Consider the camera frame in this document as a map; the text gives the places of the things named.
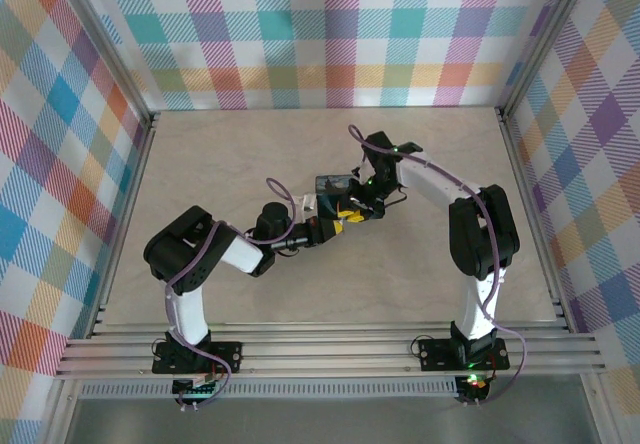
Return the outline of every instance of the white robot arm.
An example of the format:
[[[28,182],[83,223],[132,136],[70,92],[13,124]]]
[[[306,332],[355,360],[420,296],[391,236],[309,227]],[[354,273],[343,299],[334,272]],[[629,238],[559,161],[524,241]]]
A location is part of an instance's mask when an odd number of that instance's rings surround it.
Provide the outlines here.
[[[395,190],[406,187],[448,213],[451,255],[457,267],[468,276],[466,298],[460,315],[451,326],[451,343],[456,359],[464,367],[473,365],[486,355],[496,339],[493,321],[499,286],[513,254],[519,250],[504,191],[496,185],[481,189],[474,183],[462,181],[432,164],[419,146],[406,143],[394,147],[383,132],[359,140],[366,159],[352,171],[353,176],[347,176],[351,177],[348,188],[337,194],[334,192],[328,215],[326,206],[324,215],[321,215],[322,206],[319,205],[317,217],[294,225],[283,204],[269,203],[258,217],[252,238],[247,239],[225,223],[213,221],[203,209],[193,206],[151,239],[145,248],[144,258],[156,278],[171,284],[167,286],[166,307],[172,333],[198,348],[210,343],[204,318],[202,284],[218,262],[226,262],[258,277],[273,264],[280,249],[294,250],[322,244],[341,232],[344,221],[362,222],[384,217],[385,199]],[[380,152],[391,149],[393,153]],[[500,261],[497,281],[489,233],[478,219],[477,201],[480,200],[491,215],[497,236]],[[492,291],[493,296],[487,300]]]

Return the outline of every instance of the purple cable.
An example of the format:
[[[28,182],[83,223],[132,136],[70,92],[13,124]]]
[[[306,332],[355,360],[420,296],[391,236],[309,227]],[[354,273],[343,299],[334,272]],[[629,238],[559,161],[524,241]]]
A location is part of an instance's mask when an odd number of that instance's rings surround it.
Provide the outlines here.
[[[526,343],[524,337],[519,332],[501,326],[487,312],[487,306],[489,305],[489,302],[491,302],[491,300],[496,295],[496,292],[498,292],[498,283],[499,283],[499,280],[500,280],[500,272],[499,272],[499,269],[500,269],[500,251],[498,250],[498,239],[496,238],[496,232],[495,232],[495,229],[493,227],[493,222],[491,222],[491,216],[489,216],[489,211],[487,210],[487,207],[484,205],[484,202],[482,202],[482,199],[480,199],[480,197],[478,197],[478,195],[475,192],[473,192],[473,190],[469,186],[467,186],[460,179],[458,179],[457,177],[455,177],[452,174],[448,173],[447,171],[445,171],[441,167],[437,166],[436,164],[433,164],[431,162],[427,162],[424,159],[420,159],[419,157],[412,156],[411,154],[405,154],[403,152],[393,151],[392,149],[384,149],[382,147],[374,146],[373,144],[368,143],[364,139],[364,136],[360,132],[360,129],[358,129],[353,124],[349,124],[348,130],[349,130],[349,134],[351,134],[351,137],[353,137],[356,141],[358,141],[363,146],[368,147],[369,149],[371,149],[373,151],[379,152],[381,154],[388,154],[388,155],[392,155],[392,156],[400,156],[403,159],[408,159],[410,161],[417,162],[418,164],[421,164],[421,165],[423,165],[425,167],[433,169],[438,174],[440,174],[441,176],[446,178],[448,181],[450,181],[451,183],[453,183],[456,186],[460,187],[463,191],[465,191],[467,194],[469,194],[473,198],[473,200],[476,202],[478,207],[480,208],[480,212],[482,213],[482,217],[484,217],[484,220],[487,223],[487,229],[489,231],[489,240],[491,241],[491,252],[493,253],[493,269],[494,269],[494,272],[493,272],[493,284],[491,286],[491,291],[489,292],[489,296],[487,296],[487,298],[485,299],[484,302],[480,302],[480,297],[478,296],[478,304],[480,304],[480,310],[482,311],[482,314],[484,315],[485,319],[487,319],[491,324],[493,324],[496,329],[498,329],[498,330],[500,330],[502,332],[506,332],[507,334],[511,334],[513,336],[516,336],[520,340],[520,342],[522,343],[522,361],[520,362],[520,365],[518,366],[518,370],[516,371],[516,373],[513,375],[513,377],[511,378],[511,380],[507,383],[507,385],[505,387],[503,387],[496,394],[488,397],[487,399],[485,399],[482,402],[483,402],[483,404],[488,404],[491,401],[495,401],[497,398],[502,396],[509,388],[511,388],[511,386],[513,386],[513,384],[515,383],[516,379],[518,379],[518,377],[522,373],[522,370],[524,369],[525,363],[527,361],[527,343]]]
[[[281,193],[278,190],[276,190],[273,187],[273,185],[277,185],[283,192]],[[273,244],[275,242],[281,241],[282,239],[284,239],[285,237],[287,237],[291,233],[291,231],[293,230],[293,226],[295,224],[295,220],[296,220],[295,201],[293,200],[293,196],[287,190],[287,188],[285,188],[279,181],[277,181],[276,179],[273,179],[271,177],[267,178],[267,186],[278,197],[280,197],[282,199],[286,199],[291,203],[291,209],[292,209],[291,224],[289,225],[287,230],[284,232],[284,234],[282,234],[280,237],[277,237],[275,239],[269,239],[269,240],[266,240],[266,241],[259,241],[259,240],[256,240],[256,239],[251,239],[251,238],[243,236],[243,238],[246,241],[249,241],[249,242],[251,242],[253,244]],[[220,393],[222,393],[222,391],[224,391],[224,389],[229,384],[229,380],[231,379],[231,373],[232,373],[231,366],[229,366],[229,363],[227,361],[225,361],[224,359],[220,359],[218,356],[214,356],[213,354],[210,354],[210,353],[208,353],[206,351],[198,349],[193,344],[190,344],[189,342],[187,342],[187,340],[184,339],[184,337],[175,330],[177,328],[177,323],[176,323],[177,317],[175,315],[175,311],[174,311],[173,307],[171,306],[171,301],[173,300],[173,296],[176,295],[174,290],[173,290],[173,286],[178,281],[180,281],[180,279],[182,279],[189,272],[191,272],[191,270],[193,270],[194,267],[196,267],[198,265],[200,260],[203,258],[203,256],[205,255],[205,253],[209,249],[209,246],[211,245],[211,241],[213,240],[213,236],[215,235],[216,231],[218,230],[218,228],[220,227],[221,224],[228,225],[224,221],[216,221],[213,224],[213,226],[211,227],[211,230],[209,231],[209,234],[207,235],[206,239],[204,240],[204,243],[203,243],[202,247],[198,251],[198,254],[196,254],[196,256],[191,260],[191,262],[189,264],[187,264],[180,272],[178,272],[175,276],[173,276],[169,280],[169,282],[167,282],[167,285],[164,288],[165,289],[165,311],[167,313],[167,319],[169,321],[169,334],[171,334],[171,336],[180,345],[186,347],[187,349],[191,350],[192,352],[195,352],[196,354],[199,354],[199,355],[201,355],[201,356],[203,356],[203,357],[205,357],[207,359],[210,359],[210,360],[222,365],[224,367],[225,371],[226,371],[225,380],[222,383],[222,385],[220,386],[220,388],[218,390],[216,390],[210,397],[208,397],[207,399],[202,401],[199,405],[193,404],[191,406],[187,406],[186,404],[184,404],[182,402],[182,395],[180,395],[178,397],[178,401],[183,406],[182,409],[189,409],[190,408],[190,409],[193,409],[193,410],[198,410],[199,407],[205,407],[205,406],[211,404],[220,395]],[[232,227],[232,229],[234,229],[239,235],[242,236],[242,232],[238,231],[237,229],[235,229],[233,227]]]

